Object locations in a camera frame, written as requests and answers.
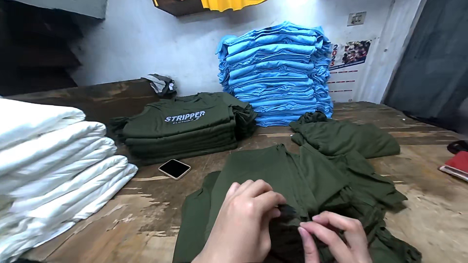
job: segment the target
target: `fingernail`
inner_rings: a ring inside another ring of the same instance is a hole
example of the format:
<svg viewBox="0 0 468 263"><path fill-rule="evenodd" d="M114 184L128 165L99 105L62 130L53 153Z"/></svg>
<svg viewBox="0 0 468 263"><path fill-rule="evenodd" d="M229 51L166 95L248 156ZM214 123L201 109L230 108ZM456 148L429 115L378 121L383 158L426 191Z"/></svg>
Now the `fingernail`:
<svg viewBox="0 0 468 263"><path fill-rule="evenodd" d="M305 233L307 232L307 230L304 229L304 228L302 228L302 227L298 227L298 228L297 228L297 231L299 231L299 234L300 234L301 236L305 235Z"/></svg>

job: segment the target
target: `white wall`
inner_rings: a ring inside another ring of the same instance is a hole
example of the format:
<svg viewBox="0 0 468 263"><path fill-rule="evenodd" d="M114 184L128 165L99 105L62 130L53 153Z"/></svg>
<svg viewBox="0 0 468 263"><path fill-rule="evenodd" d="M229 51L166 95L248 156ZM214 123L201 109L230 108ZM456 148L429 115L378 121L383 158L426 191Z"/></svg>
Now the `white wall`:
<svg viewBox="0 0 468 263"><path fill-rule="evenodd" d="M221 91L214 54L219 40L285 20L309 27L321 25L333 43L372 39L368 59L359 65L364 76L394 1L267 0L235 12L207 11L176 18L155 8L151 0L109 0L105 21L79 23L85 37L73 43L72 50L83 66L72 77L84 86L158 73L177 82L179 95ZM347 27L349 13L362 11L367 11L364 25ZM358 90L360 84L354 85ZM339 101L348 98L357 99L349 94Z"/></svg>

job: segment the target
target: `stack of folded t-shirts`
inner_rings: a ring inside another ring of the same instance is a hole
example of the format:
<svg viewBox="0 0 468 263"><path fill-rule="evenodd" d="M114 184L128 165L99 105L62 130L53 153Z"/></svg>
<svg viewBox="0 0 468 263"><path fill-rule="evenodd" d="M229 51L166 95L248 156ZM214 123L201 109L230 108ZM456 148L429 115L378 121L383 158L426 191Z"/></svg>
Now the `stack of folded t-shirts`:
<svg viewBox="0 0 468 263"><path fill-rule="evenodd" d="M330 41L321 27L289 22L222 38L217 54L224 91L258 112L260 126L288 125L306 112L331 117Z"/></svg>
<svg viewBox="0 0 468 263"><path fill-rule="evenodd" d="M71 107L0 99L0 262L97 212L137 172Z"/></svg>
<svg viewBox="0 0 468 263"><path fill-rule="evenodd" d="M228 93L198 93L150 103L111 126L133 156L151 164L235 149L254 132L256 115Z"/></svg>

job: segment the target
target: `crumpled green shirt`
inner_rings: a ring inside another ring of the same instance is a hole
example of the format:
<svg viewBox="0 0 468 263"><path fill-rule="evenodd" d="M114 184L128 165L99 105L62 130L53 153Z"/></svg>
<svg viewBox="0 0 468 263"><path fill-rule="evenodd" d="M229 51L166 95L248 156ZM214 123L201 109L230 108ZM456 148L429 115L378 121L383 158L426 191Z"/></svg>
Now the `crumpled green shirt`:
<svg viewBox="0 0 468 263"><path fill-rule="evenodd" d="M209 174L197 192L187 196L173 263L191 262L203 249L227 189L233 182L263 179L287 199L289 209L270 223L271 251L265 262L304 262L297 231L322 211L359 219L376 263L418 263L421 254L385 228L385 210L406 200L393 182L375 173L366 158L398 154L395 139L373 126L307 113L291 123L300 153L284 145L229 155L220 172ZM327 246L316 240L321 262L333 262Z"/></svg>

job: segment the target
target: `red object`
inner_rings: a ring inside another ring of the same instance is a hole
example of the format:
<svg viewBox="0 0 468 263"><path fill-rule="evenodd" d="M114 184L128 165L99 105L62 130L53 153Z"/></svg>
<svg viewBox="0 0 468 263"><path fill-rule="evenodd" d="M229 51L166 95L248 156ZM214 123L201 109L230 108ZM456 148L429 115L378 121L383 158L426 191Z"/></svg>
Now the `red object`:
<svg viewBox="0 0 468 263"><path fill-rule="evenodd" d="M468 173L468 152L460 151L452 159L445 162L445 165Z"/></svg>

